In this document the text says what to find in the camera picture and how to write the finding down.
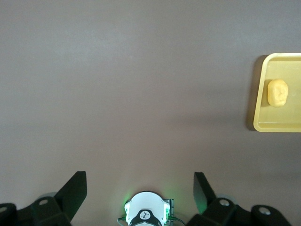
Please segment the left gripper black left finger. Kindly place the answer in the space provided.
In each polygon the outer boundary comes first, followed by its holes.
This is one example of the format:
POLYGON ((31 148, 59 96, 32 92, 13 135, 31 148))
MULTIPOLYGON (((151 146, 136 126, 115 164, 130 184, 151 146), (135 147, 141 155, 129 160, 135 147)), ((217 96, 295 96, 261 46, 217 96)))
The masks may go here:
POLYGON ((87 175, 77 171, 54 196, 35 200, 18 210, 13 203, 0 205, 2 226, 70 226, 87 196, 87 175))

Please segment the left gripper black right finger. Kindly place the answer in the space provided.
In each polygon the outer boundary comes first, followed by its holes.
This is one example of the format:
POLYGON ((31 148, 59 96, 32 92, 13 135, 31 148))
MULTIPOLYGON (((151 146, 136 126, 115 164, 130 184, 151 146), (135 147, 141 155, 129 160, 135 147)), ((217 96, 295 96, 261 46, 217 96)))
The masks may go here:
POLYGON ((290 226, 277 209, 254 205, 247 211, 228 198, 217 197, 202 172, 194 173, 193 196, 199 211, 188 226, 290 226))

